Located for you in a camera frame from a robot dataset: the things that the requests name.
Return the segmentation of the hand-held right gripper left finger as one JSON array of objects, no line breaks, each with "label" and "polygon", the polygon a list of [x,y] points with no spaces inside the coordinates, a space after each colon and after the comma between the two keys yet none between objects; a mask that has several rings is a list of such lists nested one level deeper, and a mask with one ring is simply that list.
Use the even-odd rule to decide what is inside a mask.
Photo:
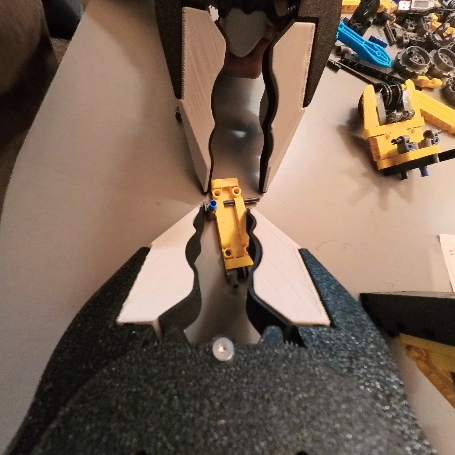
[{"label": "hand-held right gripper left finger", "polygon": [[118,324],[151,325],[159,338],[184,331],[199,316],[202,297],[195,261],[205,212],[194,208],[156,238],[123,303]]}]

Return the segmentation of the blue brick separator tool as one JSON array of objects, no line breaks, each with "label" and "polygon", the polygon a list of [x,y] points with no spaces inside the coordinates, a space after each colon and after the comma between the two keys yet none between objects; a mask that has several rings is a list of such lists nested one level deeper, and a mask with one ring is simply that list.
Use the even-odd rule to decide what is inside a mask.
[{"label": "blue brick separator tool", "polygon": [[391,67],[391,57],[382,46],[365,40],[342,20],[338,25],[337,40],[350,47],[363,60],[384,68]]}]

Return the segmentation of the yellow black toy assembly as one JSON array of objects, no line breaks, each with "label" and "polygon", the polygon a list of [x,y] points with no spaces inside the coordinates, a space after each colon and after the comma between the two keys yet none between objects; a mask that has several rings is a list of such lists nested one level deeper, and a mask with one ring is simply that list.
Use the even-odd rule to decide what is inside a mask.
[{"label": "yellow black toy assembly", "polygon": [[420,169],[428,175],[431,164],[454,158],[454,150],[441,151],[437,131],[427,129],[414,96],[412,80],[368,85],[359,101],[368,139],[378,170],[385,176]]}]

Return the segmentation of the fabric office chair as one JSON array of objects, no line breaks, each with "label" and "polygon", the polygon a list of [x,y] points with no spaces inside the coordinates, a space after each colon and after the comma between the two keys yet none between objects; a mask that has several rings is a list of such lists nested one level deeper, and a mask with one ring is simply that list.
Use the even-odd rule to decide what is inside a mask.
[{"label": "fabric office chair", "polygon": [[79,0],[43,0],[45,19],[51,38],[71,40],[84,12]]}]

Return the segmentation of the pile of toy building parts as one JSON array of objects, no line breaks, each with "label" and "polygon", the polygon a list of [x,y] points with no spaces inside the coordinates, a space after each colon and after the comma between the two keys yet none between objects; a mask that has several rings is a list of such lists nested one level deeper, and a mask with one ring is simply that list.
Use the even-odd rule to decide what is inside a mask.
[{"label": "pile of toy building parts", "polygon": [[441,92],[454,106],[454,1],[342,1],[341,20],[391,57],[384,68],[336,41],[327,67],[366,82],[412,79],[419,89]]}]

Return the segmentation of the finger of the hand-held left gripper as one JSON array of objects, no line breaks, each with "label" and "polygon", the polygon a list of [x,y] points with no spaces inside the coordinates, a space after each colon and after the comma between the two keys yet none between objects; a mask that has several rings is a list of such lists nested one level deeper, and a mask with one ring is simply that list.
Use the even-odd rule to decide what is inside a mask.
[{"label": "finger of the hand-held left gripper", "polygon": [[264,147],[259,191],[266,192],[304,114],[304,98],[316,25],[292,21],[265,54],[268,106],[263,121]]},{"label": "finger of the hand-held left gripper", "polygon": [[191,158],[203,192],[213,168],[210,153],[215,127],[213,87],[226,58],[226,41],[208,11],[182,9],[182,95],[180,113]]}]

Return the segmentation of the yellow toy panel with grey pins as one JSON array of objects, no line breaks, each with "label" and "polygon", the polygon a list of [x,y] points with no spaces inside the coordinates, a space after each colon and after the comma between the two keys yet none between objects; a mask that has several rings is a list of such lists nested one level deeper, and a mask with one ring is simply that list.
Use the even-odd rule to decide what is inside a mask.
[{"label": "yellow toy panel with grey pins", "polygon": [[247,277],[248,267],[253,265],[248,251],[250,240],[246,229],[246,207],[242,202],[225,207],[223,202],[242,197],[242,190],[236,178],[214,179],[211,189],[212,197],[218,204],[215,218],[227,280],[236,288],[238,281]]}]

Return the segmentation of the plain yellow toy panel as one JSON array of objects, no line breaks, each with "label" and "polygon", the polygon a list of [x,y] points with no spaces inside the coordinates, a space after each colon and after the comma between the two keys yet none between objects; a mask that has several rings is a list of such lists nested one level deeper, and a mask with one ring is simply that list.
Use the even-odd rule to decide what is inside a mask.
[{"label": "plain yellow toy panel", "polygon": [[455,111],[442,102],[430,97],[423,91],[414,94],[421,115],[429,123],[436,125],[445,132],[455,134]]}]

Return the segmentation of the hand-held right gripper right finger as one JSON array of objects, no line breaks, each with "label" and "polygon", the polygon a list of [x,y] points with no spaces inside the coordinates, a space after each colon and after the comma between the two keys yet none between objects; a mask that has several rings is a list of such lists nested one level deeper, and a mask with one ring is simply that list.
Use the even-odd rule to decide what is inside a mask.
[{"label": "hand-held right gripper right finger", "polygon": [[331,321],[301,255],[300,246],[256,209],[247,211],[249,254],[246,311],[264,335],[277,326],[285,341],[304,346],[298,327],[330,326]]}]

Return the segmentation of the person's left hand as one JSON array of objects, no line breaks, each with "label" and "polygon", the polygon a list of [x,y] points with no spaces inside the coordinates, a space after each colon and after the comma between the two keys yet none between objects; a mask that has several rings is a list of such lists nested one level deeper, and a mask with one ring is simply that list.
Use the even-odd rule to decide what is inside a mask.
[{"label": "person's left hand", "polygon": [[229,53],[224,66],[224,74],[230,77],[256,79],[262,72],[263,55],[275,36],[276,27],[267,25],[264,36],[249,54],[237,57]]}]

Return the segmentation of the yellow sticker sheet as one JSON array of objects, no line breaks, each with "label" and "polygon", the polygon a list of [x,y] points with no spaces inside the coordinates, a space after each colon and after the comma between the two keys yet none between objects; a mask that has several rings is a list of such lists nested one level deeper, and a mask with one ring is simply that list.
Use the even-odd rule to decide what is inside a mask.
[{"label": "yellow sticker sheet", "polygon": [[455,235],[440,234],[439,239],[452,290],[455,291]]}]

